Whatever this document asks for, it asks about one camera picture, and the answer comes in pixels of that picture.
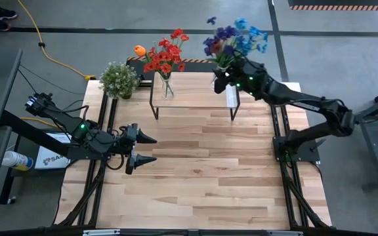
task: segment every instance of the concrete floor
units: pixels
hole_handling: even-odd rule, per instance
[[[70,28],[210,30],[205,20],[218,17],[218,25],[231,24],[237,16],[263,30],[272,30],[267,0],[23,0],[39,26]],[[378,11],[292,11],[286,0],[274,0],[280,30],[285,31],[378,31]],[[0,5],[15,9],[17,27],[31,22],[16,1]],[[206,35],[189,35],[183,57],[205,58],[202,41]],[[133,56],[135,44],[151,45],[157,34],[43,33],[48,53],[83,73],[99,75],[108,62]],[[340,98],[354,111],[371,105],[378,95],[378,37],[294,37],[283,36],[282,48],[289,81],[300,82],[302,91],[317,96]],[[48,61],[37,46],[36,33],[0,33],[0,49],[24,50],[22,64],[65,89],[84,93],[86,82],[69,69]],[[274,38],[266,54],[252,54],[280,78]],[[36,90],[52,92],[59,107],[83,95],[61,91],[25,72]],[[7,109],[17,116],[30,116],[24,103],[32,90],[16,78]],[[308,113],[310,125],[323,117]],[[339,229],[378,232],[378,190],[363,193],[361,186],[378,180],[374,160],[366,149],[358,127],[346,138],[328,137],[319,147],[325,194],[333,225]],[[0,191],[5,171],[0,174]],[[16,180],[14,205],[0,205],[0,230],[49,226],[57,206],[63,176]]]

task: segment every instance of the artificial flower bouquet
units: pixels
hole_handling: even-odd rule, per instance
[[[172,34],[170,34],[170,39],[163,38],[158,45],[154,41],[154,47],[151,48],[149,52],[140,45],[135,46],[134,51],[136,55],[140,57],[145,57],[142,61],[144,65],[144,73],[149,71],[158,72],[163,80],[163,96],[167,98],[172,98],[175,93],[173,91],[170,79],[171,72],[173,68],[178,64],[178,70],[180,72],[184,71],[184,63],[180,57],[182,52],[183,42],[189,40],[186,34],[183,34],[182,29],[176,29]]]
[[[217,17],[208,19],[207,24],[215,25]],[[247,30],[247,20],[237,18],[234,26],[219,27],[214,36],[208,37],[203,44],[204,52],[212,56],[210,61],[216,63],[219,69],[225,70],[234,60],[245,58],[251,51],[265,53],[268,46],[268,34],[255,26]]]

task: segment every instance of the wooden tabletop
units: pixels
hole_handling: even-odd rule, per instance
[[[298,83],[288,85],[299,89]],[[89,81],[84,99],[91,107],[87,118],[94,121],[102,99],[98,87],[98,81]],[[130,100],[119,100],[114,128],[138,123],[158,143],[137,144],[137,152],[158,159],[138,167],[132,176],[124,169],[106,169],[97,227],[289,229],[267,104],[241,92],[233,122],[227,110],[200,108],[164,108],[156,121],[149,98],[150,89],[139,88]],[[304,110],[291,106],[287,110],[291,128],[308,127]],[[56,222],[82,196],[88,164],[78,161],[66,171]],[[110,164],[118,166],[119,159],[113,158]],[[310,163],[298,166],[304,197],[330,225],[318,171]],[[294,205],[300,222],[296,201]]]
[[[162,95],[162,80],[159,73],[154,75],[152,105],[157,108],[235,108],[236,88],[216,94],[210,88],[214,73],[173,72],[171,84],[175,92],[173,99]]]

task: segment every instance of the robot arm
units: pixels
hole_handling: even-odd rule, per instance
[[[122,127],[122,134],[112,135],[100,130],[94,121],[84,120],[80,117],[72,117],[68,111],[62,111],[52,101],[52,94],[34,94],[26,103],[26,110],[33,115],[50,118],[64,131],[71,135],[77,146],[69,146],[67,153],[59,153],[69,159],[107,159],[112,154],[127,155],[126,173],[140,165],[155,161],[155,157],[135,155],[136,143],[157,143],[151,137],[145,135],[137,124]]]
[[[273,106],[292,105],[322,114],[326,122],[304,130],[290,130],[283,146],[286,151],[296,154],[301,144],[327,135],[349,136],[354,130],[355,116],[339,99],[327,100],[325,97],[296,92],[285,84],[269,76],[264,64],[255,67],[253,73],[245,72],[243,62],[235,61],[226,71],[215,70],[215,92],[221,93],[226,85],[252,95],[255,100],[263,99]]]

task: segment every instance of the green leaves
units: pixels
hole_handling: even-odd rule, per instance
[[[110,98],[119,98],[132,94],[138,87],[139,80],[134,68],[120,63],[109,63],[100,77],[101,88]]]

